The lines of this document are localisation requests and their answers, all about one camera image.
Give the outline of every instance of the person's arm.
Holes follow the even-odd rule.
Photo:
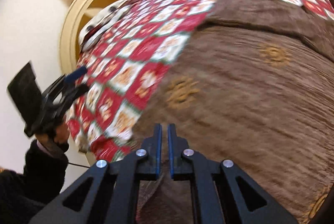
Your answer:
[[[42,151],[37,140],[31,143],[25,156],[24,167],[24,192],[29,199],[42,203],[49,203],[57,195],[64,185],[65,170],[68,159],[53,158]]]

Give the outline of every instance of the black cable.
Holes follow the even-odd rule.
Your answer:
[[[85,167],[87,169],[89,169],[90,167],[87,167],[87,166],[84,166],[84,165],[79,165],[79,164],[74,164],[74,163],[71,163],[69,162],[70,165],[73,165],[73,166],[78,166],[78,167]]]

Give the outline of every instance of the metal screw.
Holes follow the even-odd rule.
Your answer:
[[[103,168],[107,165],[107,161],[106,160],[98,160],[96,162],[96,166],[99,167],[99,168]]]
[[[225,160],[223,161],[223,165],[224,165],[224,167],[233,167],[234,163],[233,163],[233,161],[230,160],[230,159],[225,159]]]
[[[190,148],[186,148],[184,151],[183,151],[183,154],[185,155],[185,156],[192,156],[192,155],[194,155],[194,150],[192,150],[192,149],[190,149]]]
[[[147,154],[147,151],[144,150],[143,148],[140,148],[139,150],[136,151],[137,156],[145,156]]]

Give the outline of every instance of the gold embroidered pattern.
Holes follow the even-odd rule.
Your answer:
[[[273,67],[285,66],[289,63],[290,58],[283,47],[274,44],[261,45],[261,56],[265,58],[266,63],[270,63]]]
[[[192,78],[181,77],[171,82],[167,94],[171,94],[166,102],[173,109],[183,109],[190,106],[190,103],[196,98],[192,96],[200,90],[194,88],[198,82],[193,82]]]
[[[299,220],[300,223],[308,223],[315,216],[321,205],[324,203],[330,189],[331,187],[328,186],[321,191],[321,193],[316,198],[316,202],[310,205],[309,211],[305,213],[303,217]]]

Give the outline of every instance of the white wall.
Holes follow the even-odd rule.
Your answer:
[[[0,166],[22,172],[31,140],[9,99],[6,87],[14,75],[32,61],[42,90],[61,75],[58,40],[67,7],[61,0],[0,0]],[[88,165],[85,155],[70,141],[71,162]],[[86,169],[69,166],[65,186]]]

